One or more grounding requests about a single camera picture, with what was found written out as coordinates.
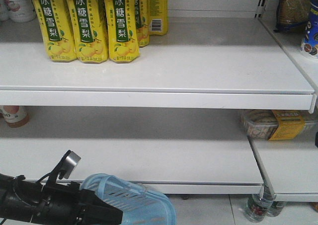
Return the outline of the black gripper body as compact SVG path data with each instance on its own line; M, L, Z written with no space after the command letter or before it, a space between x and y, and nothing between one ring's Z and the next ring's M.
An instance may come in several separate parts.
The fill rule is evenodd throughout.
M80 189L80 184L44 185L32 222L41 225L75 225L84 220L88 208L98 204L99 199L90 190Z

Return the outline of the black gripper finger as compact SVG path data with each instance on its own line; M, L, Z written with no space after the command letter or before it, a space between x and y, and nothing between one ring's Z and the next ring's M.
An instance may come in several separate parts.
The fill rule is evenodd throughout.
M120 225L123 212L104 202L101 204L88 204L82 209L82 225Z

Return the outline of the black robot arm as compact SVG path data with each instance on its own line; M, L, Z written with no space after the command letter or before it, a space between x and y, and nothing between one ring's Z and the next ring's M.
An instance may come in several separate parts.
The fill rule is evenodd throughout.
M0 216L39 225L119 225L123 212L76 182L42 185L2 174Z

